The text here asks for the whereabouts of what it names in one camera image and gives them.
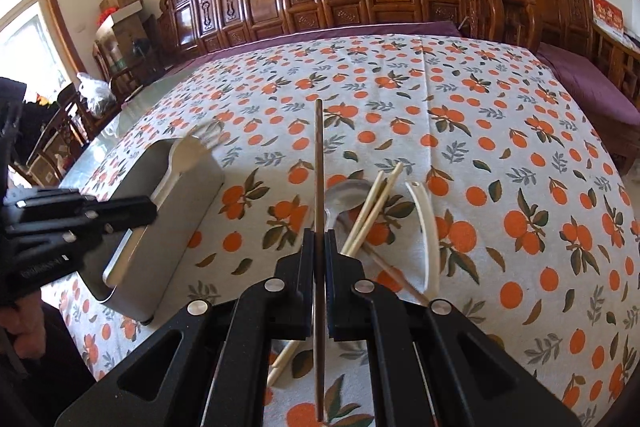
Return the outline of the left hand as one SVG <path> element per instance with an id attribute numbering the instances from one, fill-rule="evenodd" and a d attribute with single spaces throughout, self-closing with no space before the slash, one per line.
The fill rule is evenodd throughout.
<path id="1" fill-rule="evenodd" d="M 37 360 L 46 351 L 46 328 L 41 291 L 35 291 L 14 305 L 2 308 L 1 326 L 14 338 L 13 348 L 21 359 Z"/>

